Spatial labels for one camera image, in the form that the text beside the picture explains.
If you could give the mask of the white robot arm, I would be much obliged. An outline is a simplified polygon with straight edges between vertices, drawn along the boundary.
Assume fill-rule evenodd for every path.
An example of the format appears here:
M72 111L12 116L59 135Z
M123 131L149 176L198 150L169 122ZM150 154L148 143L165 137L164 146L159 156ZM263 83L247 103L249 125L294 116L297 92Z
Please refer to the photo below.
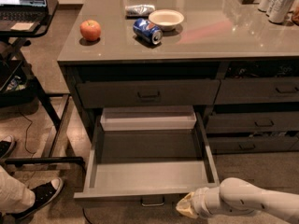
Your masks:
M239 178L226 178L216 188L199 188L176 206L185 217L251 216L263 211L299 224L299 195L258 188Z

